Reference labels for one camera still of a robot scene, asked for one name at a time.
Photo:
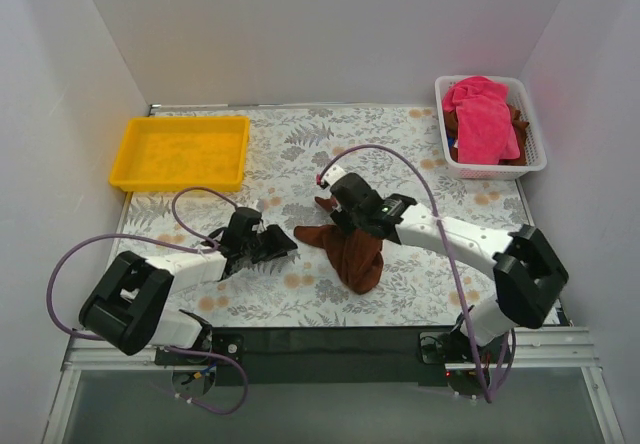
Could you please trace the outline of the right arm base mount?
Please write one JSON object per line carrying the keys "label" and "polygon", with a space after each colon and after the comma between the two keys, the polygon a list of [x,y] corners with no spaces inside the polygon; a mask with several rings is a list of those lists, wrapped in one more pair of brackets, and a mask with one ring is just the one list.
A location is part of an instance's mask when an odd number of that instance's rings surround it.
{"label": "right arm base mount", "polygon": [[[502,354],[502,338],[478,348],[482,364],[497,364]],[[458,331],[419,334],[421,359],[425,364],[474,363],[469,339]]]}

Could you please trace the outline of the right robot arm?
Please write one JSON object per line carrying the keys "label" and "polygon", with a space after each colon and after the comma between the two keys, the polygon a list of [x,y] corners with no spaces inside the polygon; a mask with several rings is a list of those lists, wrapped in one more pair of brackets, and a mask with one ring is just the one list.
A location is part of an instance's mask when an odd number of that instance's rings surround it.
{"label": "right robot arm", "polygon": [[478,347],[515,327],[541,328],[568,283],[568,271],[534,226],[507,231],[437,217],[409,196],[382,198],[360,175],[338,166],[318,183],[335,200],[330,217],[341,230],[446,255],[493,280],[494,295],[471,306],[454,327]]}

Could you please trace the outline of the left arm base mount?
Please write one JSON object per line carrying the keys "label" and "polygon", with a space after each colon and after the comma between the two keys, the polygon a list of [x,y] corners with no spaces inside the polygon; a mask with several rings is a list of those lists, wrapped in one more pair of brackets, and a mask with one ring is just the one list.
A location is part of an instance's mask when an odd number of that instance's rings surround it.
{"label": "left arm base mount", "polygon": [[[237,333],[213,333],[199,339],[191,351],[215,353],[240,363],[244,353],[244,336]],[[154,363],[159,366],[210,365],[212,360],[202,356],[183,355],[166,350],[156,350]]]}

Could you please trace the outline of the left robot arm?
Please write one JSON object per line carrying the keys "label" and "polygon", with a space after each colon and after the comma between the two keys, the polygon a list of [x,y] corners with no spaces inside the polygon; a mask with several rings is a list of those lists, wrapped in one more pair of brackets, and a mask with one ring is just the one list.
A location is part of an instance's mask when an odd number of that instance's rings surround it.
{"label": "left robot arm", "polygon": [[207,351],[212,326],[192,312],[169,309],[169,296],[296,250],[280,226],[265,226],[259,211],[239,207],[193,253],[118,254],[82,306],[79,322],[129,356],[149,345]]}

